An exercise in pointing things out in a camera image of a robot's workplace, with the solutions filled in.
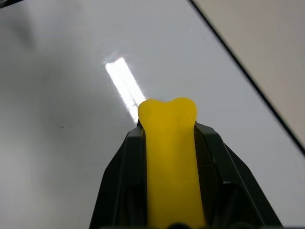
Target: yellow bone-shaped part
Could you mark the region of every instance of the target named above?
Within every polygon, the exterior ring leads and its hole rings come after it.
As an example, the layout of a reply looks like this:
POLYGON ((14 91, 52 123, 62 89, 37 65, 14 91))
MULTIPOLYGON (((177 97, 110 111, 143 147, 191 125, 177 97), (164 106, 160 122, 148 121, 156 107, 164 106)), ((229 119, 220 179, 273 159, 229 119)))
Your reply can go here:
POLYGON ((146 134, 148 226, 205 225, 196 161, 195 103, 149 99, 138 108, 146 134))

